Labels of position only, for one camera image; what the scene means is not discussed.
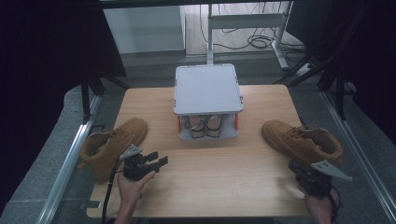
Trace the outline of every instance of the aluminum rail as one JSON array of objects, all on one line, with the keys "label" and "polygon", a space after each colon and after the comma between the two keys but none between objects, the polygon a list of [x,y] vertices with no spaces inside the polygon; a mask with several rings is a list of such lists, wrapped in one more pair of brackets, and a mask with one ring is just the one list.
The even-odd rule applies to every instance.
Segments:
[{"label": "aluminum rail", "polygon": [[51,223],[55,212],[58,208],[58,205],[64,196],[64,190],[67,187],[70,176],[72,175],[76,163],[78,161],[79,149],[83,144],[85,138],[88,136],[90,132],[90,128],[92,126],[95,112],[100,104],[102,98],[100,96],[94,96],[91,102],[91,117],[86,124],[81,124],[78,129],[78,133],[73,141],[72,146],[67,153],[66,159],[64,160],[64,164],[62,165],[61,171],[59,172],[55,183],[52,186],[52,189],[49,193],[49,197],[46,200],[46,203],[41,210],[40,216],[38,217],[37,224]]},{"label": "aluminum rail", "polygon": [[389,190],[385,186],[384,182],[380,179],[378,174],[376,173],[374,167],[364,154],[358,140],[355,138],[353,132],[349,129],[346,120],[342,120],[338,115],[337,111],[334,109],[334,101],[328,92],[321,91],[320,95],[324,99],[330,113],[332,114],[332,118],[335,120],[335,123],[338,126],[338,129],[341,131],[342,135],[346,139],[346,143],[351,149],[353,155],[355,156],[358,165],[361,168],[361,171],[366,176],[369,185],[373,189],[375,196],[381,203],[385,213],[387,214],[390,223],[396,224],[396,202],[389,193]]}]

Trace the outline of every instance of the wall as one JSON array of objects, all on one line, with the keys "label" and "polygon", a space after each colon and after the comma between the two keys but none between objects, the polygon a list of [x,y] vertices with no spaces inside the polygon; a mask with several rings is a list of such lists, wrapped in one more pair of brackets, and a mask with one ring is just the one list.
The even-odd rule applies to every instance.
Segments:
[{"label": "wall", "polygon": [[184,7],[137,7],[104,10],[120,54],[183,50]]}]

